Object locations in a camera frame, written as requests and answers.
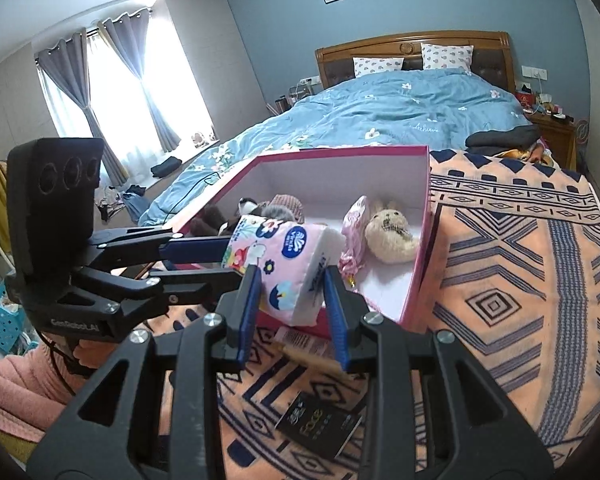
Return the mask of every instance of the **window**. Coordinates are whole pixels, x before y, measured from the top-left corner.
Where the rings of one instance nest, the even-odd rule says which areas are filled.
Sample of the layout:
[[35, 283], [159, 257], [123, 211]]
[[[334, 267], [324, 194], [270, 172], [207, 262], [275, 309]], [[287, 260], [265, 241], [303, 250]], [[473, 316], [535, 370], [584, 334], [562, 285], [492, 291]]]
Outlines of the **window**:
[[[152, 14], [146, 41], [144, 82], [164, 119], [182, 139], [176, 152], [168, 154], [160, 148], [138, 79], [98, 34], [89, 36], [87, 43], [91, 105], [107, 142], [129, 172], [125, 186], [146, 185], [150, 168], [170, 155], [182, 160], [193, 156], [196, 133], [207, 142], [214, 140], [211, 118], [168, 15]], [[80, 108], [42, 70], [38, 73], [58, 134], [91, 137]], [[108, 186], [104, 168], [101, 178], [101, 184]]]

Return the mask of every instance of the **barcode label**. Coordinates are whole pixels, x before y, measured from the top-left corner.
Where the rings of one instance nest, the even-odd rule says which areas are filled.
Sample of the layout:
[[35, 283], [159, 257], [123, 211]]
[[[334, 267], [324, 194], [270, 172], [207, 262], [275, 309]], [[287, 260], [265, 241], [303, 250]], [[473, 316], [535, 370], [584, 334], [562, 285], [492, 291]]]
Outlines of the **barcode label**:
[[303, 350], [312, 355], [322, 355], [329, 342], [325, 339], [308, 335], [292, 328], [281, 326], [276, 332], [275, 341], [283, 345], [290, 345], [298, 350]]

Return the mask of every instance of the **beige bunny plush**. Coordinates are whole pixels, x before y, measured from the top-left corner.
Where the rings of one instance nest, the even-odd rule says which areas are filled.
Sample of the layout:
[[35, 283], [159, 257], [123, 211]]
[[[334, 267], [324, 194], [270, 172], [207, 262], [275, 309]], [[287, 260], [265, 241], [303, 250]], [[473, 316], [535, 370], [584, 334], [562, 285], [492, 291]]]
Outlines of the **beige bunny plush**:
[[409, 223], [395, 202], [371, 206], [371, 220], [365, 228], [366, 244], [376, 258], [386, 264], [412, 262], [419, 240], [409, 231]]

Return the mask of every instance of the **wooden headboard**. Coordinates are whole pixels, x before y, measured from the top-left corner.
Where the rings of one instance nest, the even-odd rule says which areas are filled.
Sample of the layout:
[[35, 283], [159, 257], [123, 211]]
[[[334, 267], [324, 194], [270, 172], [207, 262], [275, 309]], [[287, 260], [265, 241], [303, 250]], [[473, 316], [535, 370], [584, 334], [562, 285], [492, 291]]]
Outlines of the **wooden headboard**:
[[420, 43], [473, 45], [472, 72], [494, 86], [515, 92], [509, 35], [506, 32], [481, 30], [408, 32], [319, 48], [315, 51], [315, 59], [318, 62], [322, 86], [329, 88], [353, 79], [353, 57], [403, 57], [403, 70], [421, 70]]

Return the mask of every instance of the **patterned pillow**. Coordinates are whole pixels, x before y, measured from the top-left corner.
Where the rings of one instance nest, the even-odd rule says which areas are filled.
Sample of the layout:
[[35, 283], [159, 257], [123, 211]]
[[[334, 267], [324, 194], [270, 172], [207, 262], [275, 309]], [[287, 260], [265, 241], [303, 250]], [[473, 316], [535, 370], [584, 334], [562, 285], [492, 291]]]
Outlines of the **patterned pillow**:
[[464, 68], [471, 73], [473, 46], [443, 46], [421, 43], [422, 67], [424, 70], [435, 68]]
[[353, 67], [356, 69], [356, 77], [373, 74], [375, 72], [394, 72], [402, 70], [403, 57], [355, 57]]

